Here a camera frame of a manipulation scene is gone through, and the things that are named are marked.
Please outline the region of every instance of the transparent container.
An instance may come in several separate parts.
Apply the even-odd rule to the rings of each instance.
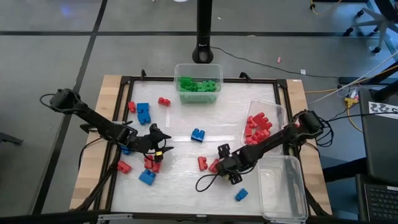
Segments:
[[[182,80],[189,78],[195,83],[211,82],[211,91],[191,91],[183,88]],[[178,64],[174,68],[175,91],[181,103],[212,103],[222,91],[223,68],[217,64]]]
[[[244,118],[244,124],[242,127],[241,143],[245,143],[244,129],[246,128],[246,121],[249,116],[255,116],[263,112],[265,117],[268,118],[269,122],[272,123],[272,127],[269,129],[271,135],[282,130],[287,124],[286,110],[283,106],[277,105],[275,103],[270,103],[261,100],[251,100],[248,105],[248,110],[246,111],[246,117]],[[283,146],[277,146],[271,151],[265,153],[265,156],[279,156],[282,155]]]
[[[269,156],[257,166],[262,216],[277,223],[305,223],[308,208],[299,160]]]

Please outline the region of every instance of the table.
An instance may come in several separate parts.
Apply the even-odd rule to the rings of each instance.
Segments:
[[[113,119],[113,113],[116,106],[115,102],[118,96],[121,79],[122,76],[119,75],[105,75],[99,92],[95,111],[109,120]],[[292,113],[295,114],[307,109],[307,101],[305,99],[302,81],[287,80],[287,86]],[[118,116],[118,120],[120,121],[123,116],[125,107],[124,102],[126,102],[128,88],[125,86],[121,91],[123,91],[123,96]],[[283,91],[279,90],[279,94],[282,104],[284,105]],[[87,142],[98,137],[98,133],[90,133],[88,135]],[[314,145],[316,144],[315,141],[309,141],[309,143]],[[86,149],[76,180],[70,208],[76,208],[79,206],[98,183],[101,168],[103,166],[105,149],[106,141],[99,141]],[[302,161],[305,185],[322,208],[326,212],[331,213],[330,202],[326,191],[326,184],[323,180],[322,167],[320,165],[318,152],[310,146],[303,145],[300,157]],[[103,195],[99,203],[99,208],[102,209],[105,208],[106,197],[108,196],[108,184],[104,187]]]

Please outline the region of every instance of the concrete floor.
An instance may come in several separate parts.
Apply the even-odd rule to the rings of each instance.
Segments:
[[[100,0],[0,2],[1,31],[92,31]],[[324,11],[332,3],[318,3]],[[341,3],[329,14],[316,16],[308,0],[239,1],[214,0],[214,31],[248,32],[344,32],[364,3]],[[196,1],[171,0],[109,1],[99,31],[194,31]],[[372,27],[363,29],[369,32]],[[0,216],[31,212],[62,115],[43,107],[40,95],[57,88],[72,88],[79,73],[89,36],[1,36],[0,35],[0,131],[24,139],[21,147],[0,144]],[[286,70],[306,69],[321,76],[359,77],[381,63],[390,51],[384,44],[373,55],[369,47],[377,38],[341,37],[247,37],[216,36],[211,44],[227,52]],[[195,36],[97,36],[80,90],[82,99],[95,107],[103,75],[173,75],[178,63],[192,63]],[[302,79],[308,91],[335,88],[335,78],[291,75],[232,58],[213,49],[213,63],[223,66],[226,77],[246,72],[253,78]],[[388,61],[377,72],[386,68]],[[312,102],[323,94],[307,94]],[[345,108],[333,95],[310,106],[323,118],[331,118]],[[360,119],[354,118],[360,126]],[[86,134],[72,118],[50,186],[43,212],[67,211],[77,176],[78,155]],[[320,148],[322,165],[332,166],[364,156],[362,134],[348,120],[333,123],[332,147]],[[335,186],[328,186],[330,198],[338,198]],[[341,201],[332,207],[346,212]]]

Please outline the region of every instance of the chair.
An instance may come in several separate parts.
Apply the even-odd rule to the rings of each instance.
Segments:
[[[386,36],[387,28],[390,28],[394,32],[398,33],[398,27],[396,27],[396,23],[398,22],[398,14],[394,7],[394,3],[390,0],[375,0],[375,2],[381,14],[370,11],[367,8],[362,8],[362,10],[360,10],[356,14],[356,16],[362,16],[363,13],[366,12],[371,17],[373,17],[374,20],[354,24],[350,28],[348,28],[343,35],[349,36],[349,34],[354,30],[353,27],[376,26],[373,31],[380,31],[379,45],[374,50],[372,50],[372,52],[379,53],[381,50],[381,44],[383,43]]]

